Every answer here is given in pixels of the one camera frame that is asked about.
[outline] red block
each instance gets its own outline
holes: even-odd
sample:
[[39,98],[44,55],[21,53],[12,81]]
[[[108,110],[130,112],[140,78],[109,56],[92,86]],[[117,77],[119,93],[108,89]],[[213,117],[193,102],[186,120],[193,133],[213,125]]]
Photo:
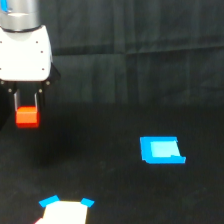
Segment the red block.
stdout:
[[40,113],[34,106],[19,107],[16,111],[16,125],[18,128],[38,128]]

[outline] black cloth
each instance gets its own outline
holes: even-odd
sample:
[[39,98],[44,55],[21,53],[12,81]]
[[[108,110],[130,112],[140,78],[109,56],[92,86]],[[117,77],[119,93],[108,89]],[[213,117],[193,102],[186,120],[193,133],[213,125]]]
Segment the black cloth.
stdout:
[[5,88],[0,84],[0,131],[7,122],[10,114],[12,113],[12,105],[10,97]]
[[223,105],[223,1],[40,3],[64,103]]
[[[95,204],[87,224],[223,223],[224,109],[48,107],[38,130],[0,137],[0,222],[34,223],[39,201]],[[150,165],[140,137],[176,136],[185,165]]]

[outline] white square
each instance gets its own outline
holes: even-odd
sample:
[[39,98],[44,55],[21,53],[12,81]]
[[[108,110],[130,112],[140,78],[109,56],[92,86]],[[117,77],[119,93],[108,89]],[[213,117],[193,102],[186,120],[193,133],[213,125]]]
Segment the white square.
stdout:
[[180,156],[176,141],[151,142],[151,151],[153,157]]
[[87,209],[87,206],[80,202],[57,201],[46,207],[44,223],[85,224]]
[[43,219],[39,219],[35,224],[45,224]]

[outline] black table surface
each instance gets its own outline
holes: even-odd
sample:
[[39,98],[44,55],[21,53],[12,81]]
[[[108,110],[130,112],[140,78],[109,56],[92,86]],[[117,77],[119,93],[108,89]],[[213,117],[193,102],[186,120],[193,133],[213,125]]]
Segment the black table surface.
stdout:
[[[49,106],[39,129],[0,132],[0,223],[39,201],[95,201],[87,224],[224,223],[224,108]],[[176,136],[184,165],[142,161],[140,137]]]

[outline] blue shape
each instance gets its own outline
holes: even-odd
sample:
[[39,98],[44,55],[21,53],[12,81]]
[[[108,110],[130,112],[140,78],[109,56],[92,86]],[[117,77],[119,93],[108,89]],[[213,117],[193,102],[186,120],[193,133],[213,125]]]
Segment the blue shape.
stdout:
[[87,198],[83,198],[81,201],[81,204],[86,205],[87,207],[91,207],[95,202],[92,200],[89,200]]
[[2,11],[5,11],[5,12],[8,11],[8,6],[7,6],[6,0],[1,0],[1,8],[2,8]]
[[55,196],[53,196],[53,197],[50,197],[50,198],[47,198],[47,199],[45,199],[45,200],[43,200],[43,201],[40,201],[39,204],[40,204],[43,208],[45,208],[47,205],[52,204],[52,203],[54,203],[54,202],[56,202],[56,201],[60,201],[60,199],[58,198],[57,195],[55,195]]
[[142,160],[150,164],[185,163],[180,155],[176,137],[141,137]]

